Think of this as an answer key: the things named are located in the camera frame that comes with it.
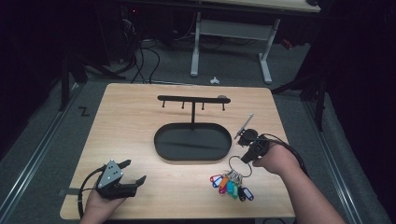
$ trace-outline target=keychain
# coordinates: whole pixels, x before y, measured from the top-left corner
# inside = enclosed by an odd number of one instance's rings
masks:
[[[235,171],[235,169],[231,166],[231,159],[232,158],[239,158],[239,156],[232,156],[228,163],[230,165],[231,171],[225,173],[223,175],[212,175],[210,176],[209,180],[212,182],[213,188],[219,189],[219,194],[225,195],[228,194],[234,199],[239,198],[241,202],[245,201],[246,199],[253,201],[254,196],[248,188],[242,186],[242,179],[244,177],[250,177],[252,174],[252,169],[250,164],[247,164],[250,168],[249,175],[241,175]]]

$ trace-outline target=white desk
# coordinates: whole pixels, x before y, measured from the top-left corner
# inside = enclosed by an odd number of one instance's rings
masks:
[[[319,7],[309,6],[305,0],[205,0],[202,3],[232,4],[245,7],[263,7],[274,10],[290,10],[306,13],[318,13]],[[200,35],[217,35],[254,40],[266,41],[263,53],[259,54],[264,82],[272,83],[271,74],[268,69],[267,56],[276,36],[280,19],[276,19],[273,25],[253,25],[246,23],[201,20],[201,13],[197,13],[195,28],[195,44],[191,61],[191,76],[198,76],[199,67],[199,40]]]

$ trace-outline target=key ring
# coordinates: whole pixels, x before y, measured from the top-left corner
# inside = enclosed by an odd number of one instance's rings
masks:
[[[240,156],[231,156],[230,159],[228,159],[228,164],[230,165],[231,170],[233,170],[233,167],[231,166],[231,159],[232,159],[232,158],[235,158],[235,157],[238,158],[239,160],[241,159]],[[247,166],[248,166],[248,168],[250,169],[250,174],[249,174],[249,175],[242,175],[242,177],[250,177],[251,174],[253,173],[253,171],[252,171],[251,166],[250,166],[249,163],[247,163]]]

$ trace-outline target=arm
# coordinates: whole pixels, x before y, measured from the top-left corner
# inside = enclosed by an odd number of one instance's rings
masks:
[[[296,219],[301,223],[345,223],[315,184],[300,169],[294,156],[281,145],[271,145],[268,153],[253,162],[279,175],[288,190]]]
[[[96,190],[91,190],[80,224],[104,223],[125,200],[126,198],[104,199]]]

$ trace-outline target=red key tag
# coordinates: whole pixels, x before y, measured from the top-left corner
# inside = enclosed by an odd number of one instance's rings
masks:
[[[219,176],[222,176],[222,175],[212,175],[212,176],[210,176],[210,182],[214,182],[217,178],[219,178]]]

